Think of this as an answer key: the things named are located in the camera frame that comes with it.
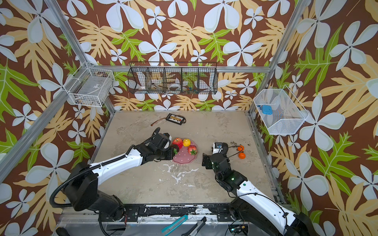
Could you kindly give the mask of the red apple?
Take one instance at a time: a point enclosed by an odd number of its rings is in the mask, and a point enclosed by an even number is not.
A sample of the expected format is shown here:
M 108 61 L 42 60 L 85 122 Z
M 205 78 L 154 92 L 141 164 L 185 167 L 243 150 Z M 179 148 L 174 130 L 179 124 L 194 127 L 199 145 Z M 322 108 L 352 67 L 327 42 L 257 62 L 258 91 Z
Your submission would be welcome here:
M 184 142 L 181 138 L 174 139 L 172 144 L 177 145 L 179 149 L 181 149 L 184 146 Z

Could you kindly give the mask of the yellow lemon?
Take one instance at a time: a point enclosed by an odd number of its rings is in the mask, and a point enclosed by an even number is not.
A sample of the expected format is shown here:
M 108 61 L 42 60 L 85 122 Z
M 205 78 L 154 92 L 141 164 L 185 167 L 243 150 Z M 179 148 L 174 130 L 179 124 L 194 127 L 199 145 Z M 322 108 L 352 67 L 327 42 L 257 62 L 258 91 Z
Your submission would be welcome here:
M 191 145 L 191 140 L 190 139 L 183 139 L 183 146 L 184 147 L 189 147 Z

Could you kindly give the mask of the pink polka dot plate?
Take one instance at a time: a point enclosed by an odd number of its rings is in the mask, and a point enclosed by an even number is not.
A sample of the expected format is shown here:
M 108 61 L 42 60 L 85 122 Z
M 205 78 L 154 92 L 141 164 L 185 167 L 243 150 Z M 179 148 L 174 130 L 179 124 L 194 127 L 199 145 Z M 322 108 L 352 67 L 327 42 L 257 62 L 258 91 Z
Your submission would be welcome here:
M 197 147 L 196 143 L 191 140 L 191 145 Z M 196 159 L 197 155 L 190 155 L 188 153 L 188 147 L 182 147 L 179 152 L 173 157 L 173 162 L 178 164 L 189 164 Z

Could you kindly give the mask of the red strawberry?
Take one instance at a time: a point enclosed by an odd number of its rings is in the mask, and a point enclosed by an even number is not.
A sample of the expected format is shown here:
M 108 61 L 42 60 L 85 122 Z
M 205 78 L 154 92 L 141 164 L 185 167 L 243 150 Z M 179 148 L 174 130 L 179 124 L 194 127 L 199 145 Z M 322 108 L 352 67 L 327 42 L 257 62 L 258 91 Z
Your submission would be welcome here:
M 197 150 L 196 146 L 194 146 L 194 145 L 188 146 L 188 153 L 190 155 L 197 155 L 197 152 L 198 152 L 198 150 Z

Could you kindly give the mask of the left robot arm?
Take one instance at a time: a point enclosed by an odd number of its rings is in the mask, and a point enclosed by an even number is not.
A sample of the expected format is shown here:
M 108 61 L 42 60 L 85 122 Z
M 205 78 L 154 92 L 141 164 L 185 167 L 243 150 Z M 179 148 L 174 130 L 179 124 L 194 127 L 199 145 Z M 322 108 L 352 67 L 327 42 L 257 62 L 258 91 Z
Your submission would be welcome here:
M 119 221 L 125 215 L 124 203 L 117 196 L 100 191 L 98 187 L 128 169 L 152 161 L 172 160 L 179 150 L 168 133 L 162 134 L 155 130 L 151 137 L 138 145 L 131 145 L 124 154 L 99 163 L 76 166 L 68 179 L 53 191 L 49 203 L 53 208 L 72 207 L 75 211 L 96 211 Z

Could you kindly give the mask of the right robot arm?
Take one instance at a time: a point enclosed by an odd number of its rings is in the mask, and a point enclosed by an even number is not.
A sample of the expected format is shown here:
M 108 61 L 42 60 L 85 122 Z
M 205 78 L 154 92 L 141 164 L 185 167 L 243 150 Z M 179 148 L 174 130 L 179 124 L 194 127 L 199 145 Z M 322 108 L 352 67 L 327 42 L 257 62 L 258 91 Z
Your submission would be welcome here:
M 203 154 L 202 165 L 215 173 L 216 182 L 235 197 L 230 214 L 235 220 L 250 222 L 270 236 L 316 236 L 309 216 L 281 206 L 255 187 L 244 175 L 231 169 L 222 153 Z

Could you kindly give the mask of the orange tangerine lower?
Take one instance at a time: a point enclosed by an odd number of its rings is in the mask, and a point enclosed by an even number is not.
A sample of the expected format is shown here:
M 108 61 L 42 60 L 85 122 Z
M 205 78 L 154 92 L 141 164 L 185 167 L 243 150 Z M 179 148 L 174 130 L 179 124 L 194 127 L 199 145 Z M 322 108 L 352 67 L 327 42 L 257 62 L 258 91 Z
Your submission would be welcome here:
M 239 157 L 240 159 L 245 159 L 245 158 L 246 158 L 246 155 L 245 155 L 244 152 L 241 152 L 241 153 L 238 154 L 238 157 Z

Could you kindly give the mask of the teal utility knife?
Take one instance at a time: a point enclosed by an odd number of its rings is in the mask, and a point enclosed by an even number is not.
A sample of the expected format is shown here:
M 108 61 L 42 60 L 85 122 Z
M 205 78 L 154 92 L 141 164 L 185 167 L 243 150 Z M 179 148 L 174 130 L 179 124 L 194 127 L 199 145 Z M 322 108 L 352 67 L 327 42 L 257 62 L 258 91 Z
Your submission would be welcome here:
M 167 235 L 171 234 L 173 231 L 175 231 L 179 226 L 181 226 L 187 220 L 188 220 L 188 216 L 184 215 L 184 216 L 180 217 L 179 219 L 177 219 L 176 221 L 174 221 L 169 226 L 163 228 L 161 230 L 161 233 L 164 234 L 165 236 L 167 236 Z

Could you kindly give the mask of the blue object in basket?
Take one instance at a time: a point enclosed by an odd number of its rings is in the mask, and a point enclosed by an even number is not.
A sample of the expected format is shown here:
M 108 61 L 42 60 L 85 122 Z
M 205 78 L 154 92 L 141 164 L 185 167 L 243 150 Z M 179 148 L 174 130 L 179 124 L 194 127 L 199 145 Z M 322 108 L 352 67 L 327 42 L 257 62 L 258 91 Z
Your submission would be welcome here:
M 259 108 L 264 115 L 273 115 L 273 110 L 270 105 L 261 105 Z

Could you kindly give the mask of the black tool front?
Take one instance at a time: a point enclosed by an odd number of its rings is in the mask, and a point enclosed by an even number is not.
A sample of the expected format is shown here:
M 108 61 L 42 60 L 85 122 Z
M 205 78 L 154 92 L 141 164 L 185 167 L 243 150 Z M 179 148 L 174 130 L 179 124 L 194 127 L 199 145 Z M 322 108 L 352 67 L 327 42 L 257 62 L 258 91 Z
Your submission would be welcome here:
M 197 233 L 202 229 L 202 227 L 206 225 L 206 221 L 207 217 L 203 217 L 201 220 L 197 221 L 197 223 L 186 233 L 182 234 L 182 236 L 196 236 Z

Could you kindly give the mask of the white mesh basket right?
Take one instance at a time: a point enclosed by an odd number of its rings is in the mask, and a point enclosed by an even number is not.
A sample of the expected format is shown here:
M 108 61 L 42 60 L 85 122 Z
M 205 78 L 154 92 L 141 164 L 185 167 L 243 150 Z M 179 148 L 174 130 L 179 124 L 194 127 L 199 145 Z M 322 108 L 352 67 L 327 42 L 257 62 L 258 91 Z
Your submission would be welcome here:
M 288 87 L 263 89 L 255 96 L 254 104 L 270 135 L 294 135 L 309 117 L 309 112 Z M 273 115 L 264 115 L 261 105 L 270 105 Z

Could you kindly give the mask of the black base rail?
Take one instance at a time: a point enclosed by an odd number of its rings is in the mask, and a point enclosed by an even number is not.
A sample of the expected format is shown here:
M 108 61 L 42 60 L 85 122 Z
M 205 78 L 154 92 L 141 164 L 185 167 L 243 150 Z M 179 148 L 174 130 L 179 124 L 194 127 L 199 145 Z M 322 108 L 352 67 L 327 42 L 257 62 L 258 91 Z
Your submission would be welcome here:
M 199 216 L 215 218 L 217 222 L 227 222 L 231 220 L 229 203 L 210 204 L 125 204 L 122 213 L 116 218 L 103 213 L 101 220 L 105 222 L 141 222 L 142 218 L 163 218 Z

